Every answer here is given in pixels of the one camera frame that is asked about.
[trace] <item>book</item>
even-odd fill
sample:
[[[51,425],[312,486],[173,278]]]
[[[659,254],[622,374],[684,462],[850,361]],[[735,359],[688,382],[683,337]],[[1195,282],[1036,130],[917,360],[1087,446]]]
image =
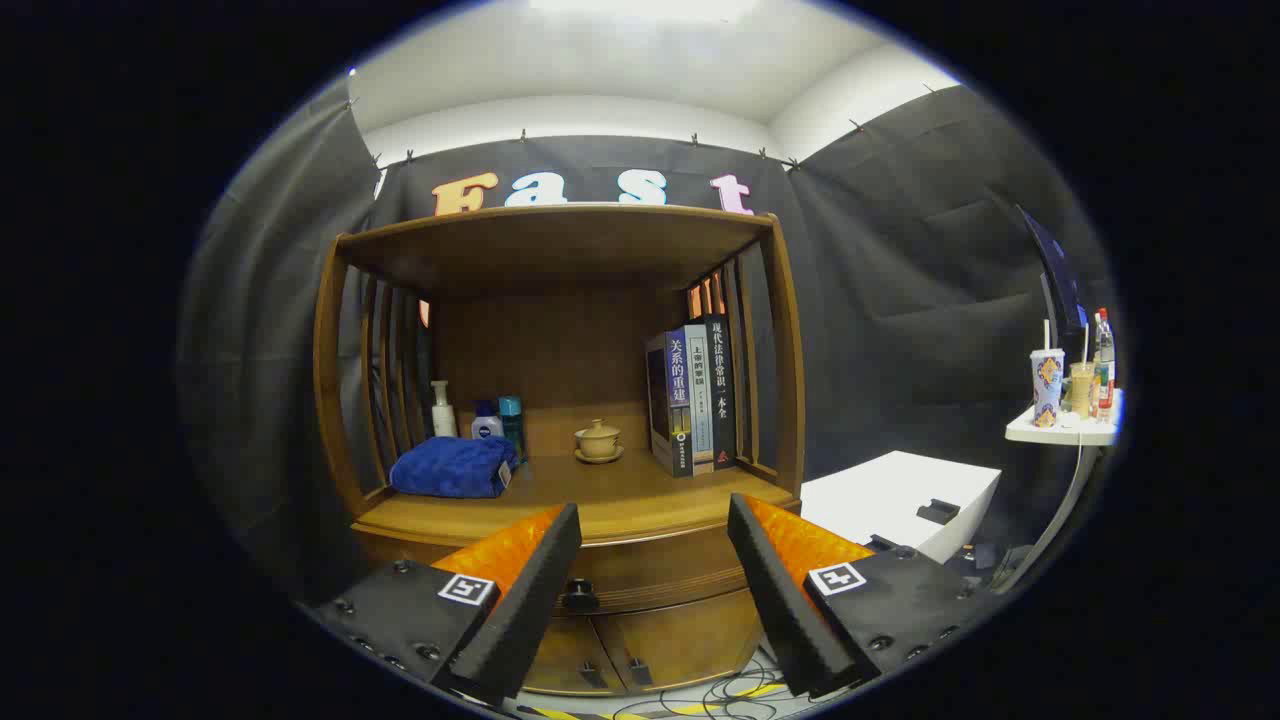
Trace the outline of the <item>book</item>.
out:
[[[716,469],[737,464],[736,415],[733,414],[733,354],[730,350],[728,316],[703,315],[710,356],[712,452]]]
[[[649,384],[649,447],[672,477],[694,474],[692,425],[689,416],[689,373],[685,328],[645,343]]]
[[[701,475],[716,471],[710,357],[705,323],[685,325],[685,354],[689,359],[689,415],[694,428],[694,474]]]

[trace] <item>small white shelf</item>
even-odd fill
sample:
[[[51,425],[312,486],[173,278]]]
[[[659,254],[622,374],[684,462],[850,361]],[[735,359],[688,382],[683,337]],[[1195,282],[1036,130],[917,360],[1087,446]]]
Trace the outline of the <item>small white shelf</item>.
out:
[[[1112,407],[1112,411],[1116,414],[1124,411],[1123,393],[1124,391],[1116,389],[1115,406]],[[1100,423],[1089,418],[1080,418],[1075,421],[1074,427],[1064,428],[1061,425],[1061,416],[1059,416],[1059,424],[1052,428],[1037,428],[1032,424],[1032,410],[1033,407],[1027,407],[1021,415],[1014,418],[1014,421],[1005,425],[1005,439],[1041,442],[1044,445],[1070,445],[1071,447],[1078,445],[1115,445],[1116,425],[1111,423]]]

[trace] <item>paper cup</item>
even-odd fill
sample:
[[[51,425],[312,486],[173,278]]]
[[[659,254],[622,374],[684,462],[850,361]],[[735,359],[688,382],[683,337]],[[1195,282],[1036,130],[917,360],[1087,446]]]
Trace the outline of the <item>paper cup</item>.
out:
[[[1057,423],[1059,402],[1062,400],[1064,357],[1061,348],[1032,352],[1032,384],[1036,388],[1032,424],[1037,428],[1052,428]]]

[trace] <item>plastic cup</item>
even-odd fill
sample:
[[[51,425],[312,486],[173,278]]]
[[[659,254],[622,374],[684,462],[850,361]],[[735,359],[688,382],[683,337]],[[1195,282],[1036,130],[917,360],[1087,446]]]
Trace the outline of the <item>plastic cup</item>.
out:
[[[1068,402],[1071,413],[1082,418],[1089,416],[1089,388],[1093,386],[1093,363],[1071,363],[1071,389]]]
[[[1037,428],[1052,428],[1057,423],[1059,402],[1062,400],[1062,359],[1065,356],[1061,348],[1032,352],[1032,384],[1036,388],[1032,424]]]

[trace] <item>yellow black tape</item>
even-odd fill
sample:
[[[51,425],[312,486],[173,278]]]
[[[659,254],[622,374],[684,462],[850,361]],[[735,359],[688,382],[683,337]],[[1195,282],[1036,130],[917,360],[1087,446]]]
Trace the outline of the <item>yellow black tape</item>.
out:
[[[750,692],[733,696],[735,700],[746,700],[753,697],[760,697],[772,694],[777,691],[786,688],[783,684],[768,684],[755,688]],[[682,715],[707,715],[707,708],[719,707],[727,701],[723,700],[709,700],[705,707],[703,703],[686,705],[684,707],[672,707],[668,710],[657,710],[652,712],[617,712],[617,714],[598,714],[598,712],[566,712],[563,710],[549,710],[545,707],[529,707],[526,705],[517,705],[516,710],[520,712],[527,712],[530,715],[540,715],[543,717],[549,717],[550,720],[657,720],[658,717],[678,717]]]

